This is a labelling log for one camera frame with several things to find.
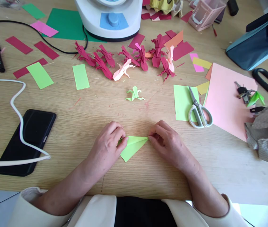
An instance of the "hand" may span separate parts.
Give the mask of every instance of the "hand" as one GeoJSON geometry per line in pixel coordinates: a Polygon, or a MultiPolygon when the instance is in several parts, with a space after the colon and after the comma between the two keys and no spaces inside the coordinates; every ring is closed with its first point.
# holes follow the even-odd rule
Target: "hand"
{"type": "Polygon", "coordinates": [[[159,155],[185,175],[199,170],[199,163],[182,142],[179,134],[163,120],[150,130],[149,140],[159,155]]]}
{"type": "Polygon", "coordinates": [[[128,143],[128,137],[121,124],[112,121],[107,124],[99,136],[86,158],[85,162],[93,176],[101,178],[117,161],[120,153],[125,149],[128,143]]]}

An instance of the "forearm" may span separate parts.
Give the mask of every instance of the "forearm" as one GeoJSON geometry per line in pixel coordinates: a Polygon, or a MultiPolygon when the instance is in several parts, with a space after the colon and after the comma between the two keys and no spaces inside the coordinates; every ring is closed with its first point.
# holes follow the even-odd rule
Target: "forearm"
{"type": "Polygon", "coordinates": [[[191,190],[194,206],[210,217],[222,217],[227,214],[229,206],[207,178],[199,162],[193,157],[189,160],[191,167],[183,171],[191,190]]]}
{"type": "Polygon", "coordinates": [[[70,213],[101,176],[91,172],[88,161],[80,163],[65,179],[39,197],[33,205],[46,213],[70,213]]]}

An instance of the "floor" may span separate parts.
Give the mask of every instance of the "floor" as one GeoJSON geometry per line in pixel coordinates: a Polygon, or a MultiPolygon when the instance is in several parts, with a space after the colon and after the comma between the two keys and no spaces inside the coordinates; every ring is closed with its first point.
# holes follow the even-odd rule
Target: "floor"
{"type": "MultiPolygon", "coordinates": [[[[7,226],[18,196],[19,192],[0,191],[0,227],[7,226]]],[[[268,227],[268,206],[237,203],[234,206],[255,227],[268,227]]]]}

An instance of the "pink container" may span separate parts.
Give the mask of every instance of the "pink container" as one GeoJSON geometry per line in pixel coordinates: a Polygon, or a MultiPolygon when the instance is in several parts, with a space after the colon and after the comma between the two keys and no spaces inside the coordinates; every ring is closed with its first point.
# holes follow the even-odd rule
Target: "pink container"
{"type": "Polygon", "coordinates": [[[210,27],[226,7],[223,0],[199,0],[188,22],[198,32],[210,27]]]}

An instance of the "blue button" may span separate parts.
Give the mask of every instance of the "blue button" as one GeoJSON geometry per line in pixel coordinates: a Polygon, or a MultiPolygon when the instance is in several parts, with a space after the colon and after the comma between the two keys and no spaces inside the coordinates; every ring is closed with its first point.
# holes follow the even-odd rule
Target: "blue button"
{"type": "Polygon", "coordinates": [[[109,13],[109,23],[112,27],[117,27],[119,24],[118,16],[115,13],[109,13]]]}

